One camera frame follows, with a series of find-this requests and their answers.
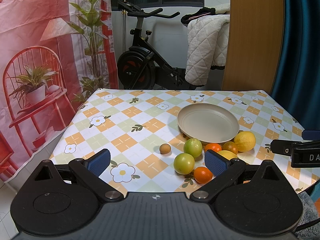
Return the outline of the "yellow lemon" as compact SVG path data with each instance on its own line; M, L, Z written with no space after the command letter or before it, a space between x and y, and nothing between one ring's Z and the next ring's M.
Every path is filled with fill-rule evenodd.
M231 151L228 151L228 150L221 150L218 152L219 155L223 156L224 158L228 159L228 160L231 160L231 159L234 159L234 158L237 158L237 154L231 152Z
M234 143L237 145L239 152L247 152L254 148L256 138L252 132L242 131L235 136Z

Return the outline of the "bright orange tangerine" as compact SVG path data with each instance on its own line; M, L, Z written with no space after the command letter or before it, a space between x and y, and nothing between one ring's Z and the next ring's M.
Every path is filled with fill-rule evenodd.
M222 150L222 147L220 144L218 143L208 143L205 147L204 147L204 153L206 153L208 150L212 150L214 152L219 152Z
M199 183L199 184L206 184L209 181L211 181L213 178L212 172L206 168L206 167L197 167L194 170L194 179Z

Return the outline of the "dark speckled orange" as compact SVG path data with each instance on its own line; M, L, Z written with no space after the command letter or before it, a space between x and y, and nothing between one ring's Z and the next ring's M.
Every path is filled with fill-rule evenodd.
M239 152L238 146L233 141L225 142L222 146L222 150L230 151L234 154L238 154Z

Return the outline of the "green round fruit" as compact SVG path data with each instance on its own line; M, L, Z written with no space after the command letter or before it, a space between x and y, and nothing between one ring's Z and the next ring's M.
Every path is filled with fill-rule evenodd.
M174 159L174 169L178 174L188 175L190 174L195 165L195 159L192 155L187 153L180 153Z
M190 138L184 143L183 152L198 158L202 154L202 143L196 138Z

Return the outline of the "small brown longan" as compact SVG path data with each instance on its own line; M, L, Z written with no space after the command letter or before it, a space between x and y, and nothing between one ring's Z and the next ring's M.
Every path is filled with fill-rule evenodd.
M159 151L160 154L168 154L171 152L171 146L169 144L161 144Z

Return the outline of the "beige round plate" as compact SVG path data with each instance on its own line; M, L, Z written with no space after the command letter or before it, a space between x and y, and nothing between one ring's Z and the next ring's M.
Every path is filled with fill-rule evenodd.
M240 129L237 118L230 111L210 103L183 107L177 115L177 124L189 138L207 143L230 141Z

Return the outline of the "teal curtain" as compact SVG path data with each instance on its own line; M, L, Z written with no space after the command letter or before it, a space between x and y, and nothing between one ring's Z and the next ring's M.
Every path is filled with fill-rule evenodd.
M305 129L319 129L319 0L284 0L284 30L272 98Z

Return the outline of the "checkered floral tablecloth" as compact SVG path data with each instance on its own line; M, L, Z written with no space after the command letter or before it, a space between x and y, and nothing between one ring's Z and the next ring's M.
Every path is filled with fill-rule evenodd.
M317 168L292 168L289 157L269 149L273 139L301 140L303 127L265 91L212 92L179 90L97 90L79 109L51 155L55 164L87 159L102 149L111 154L101 179L121 193L191 193L199 188L193 176L174 170L187 137L178 128L179 110L210 103L229 110L240 129L255 135L253 150L240 153L248 164L272 159L296 191L319 180ZM160 154L161 144L171 152Z

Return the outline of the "black exercise bike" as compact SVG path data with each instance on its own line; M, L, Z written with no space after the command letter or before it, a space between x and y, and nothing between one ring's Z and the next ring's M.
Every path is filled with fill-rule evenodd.
M118 77L124 89L145 90L158 85L168 90L195 90L197 87L185 80L185 69L172 67L149 44L152 31L147 30L146 37L142 36L144 19L152 16L171 19L180 15L180 12L164 15L162 8L145 12L130 2L119 2L118 9L126 11L127 16L137 18L135 29L130 30L132 46L117 61Z

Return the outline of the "wooden board panel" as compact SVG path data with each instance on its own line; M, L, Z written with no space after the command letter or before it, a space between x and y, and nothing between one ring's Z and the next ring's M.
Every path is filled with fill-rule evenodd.
M271 91L283 26L284 0L231 0L222 90Z

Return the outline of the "red printed backdrop cloth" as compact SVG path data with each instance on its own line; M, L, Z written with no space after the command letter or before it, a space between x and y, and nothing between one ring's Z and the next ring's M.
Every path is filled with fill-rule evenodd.
M1 180L118 88L111 0L1 0Z

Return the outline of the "white quilted blanket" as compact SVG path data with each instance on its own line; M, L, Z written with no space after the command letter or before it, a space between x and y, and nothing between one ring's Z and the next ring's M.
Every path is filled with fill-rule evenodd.
M211 67L224 67L229 40L229 15L207 15L188 24L185 80L194 86L207 83Z

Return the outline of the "black garment with pink trim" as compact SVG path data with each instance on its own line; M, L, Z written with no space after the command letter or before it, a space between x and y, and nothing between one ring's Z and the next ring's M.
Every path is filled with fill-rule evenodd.
M201 18L203 16L209 16L209 15L215 15L215 14L216 14L215 8L203 7L194 14L186 14L182 16L181 23L187 27L192 20Z

